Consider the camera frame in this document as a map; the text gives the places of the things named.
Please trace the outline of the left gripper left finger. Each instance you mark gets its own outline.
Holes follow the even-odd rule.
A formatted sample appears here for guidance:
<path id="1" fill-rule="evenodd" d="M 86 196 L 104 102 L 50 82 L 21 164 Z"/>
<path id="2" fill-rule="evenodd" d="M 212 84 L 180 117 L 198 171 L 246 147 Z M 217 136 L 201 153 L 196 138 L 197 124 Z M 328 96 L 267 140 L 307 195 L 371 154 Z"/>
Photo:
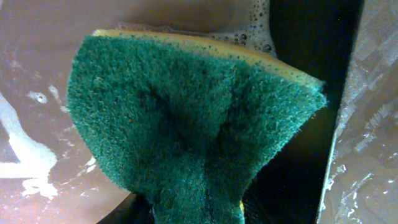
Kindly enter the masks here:
<path id="1" fill-rule="evenodd" d="M 97 224 L 154 224 L 152 206 L 142 194 L 129 194 Z"/>

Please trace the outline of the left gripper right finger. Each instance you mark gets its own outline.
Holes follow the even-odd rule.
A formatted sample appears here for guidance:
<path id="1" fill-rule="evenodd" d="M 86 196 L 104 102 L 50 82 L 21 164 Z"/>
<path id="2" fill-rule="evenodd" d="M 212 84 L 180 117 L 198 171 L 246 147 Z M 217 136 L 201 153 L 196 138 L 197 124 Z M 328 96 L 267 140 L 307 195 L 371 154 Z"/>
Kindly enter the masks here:
<path id="1" fill-rule="evenodd" d="M 257 194 L 256 183 L 251 183 L 245 191 L 243 199 L 243 213 L 245 224 L 278 224 L 275 219 L 262 205 Z"/>

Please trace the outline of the green and yellow sponge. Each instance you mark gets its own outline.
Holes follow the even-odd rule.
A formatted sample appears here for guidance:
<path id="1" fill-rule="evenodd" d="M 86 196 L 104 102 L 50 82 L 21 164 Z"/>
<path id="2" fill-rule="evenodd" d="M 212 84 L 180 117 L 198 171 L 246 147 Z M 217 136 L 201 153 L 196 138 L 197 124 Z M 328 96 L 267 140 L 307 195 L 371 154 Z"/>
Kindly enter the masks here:
<path id="1" fill-rule="evenodd" d="M 156 223 L 243 223 L 256 174 L 326 103 L 276 58 L 188 35 L 97 30 L 73 59 L 70 117 L 101 171 Z"/>

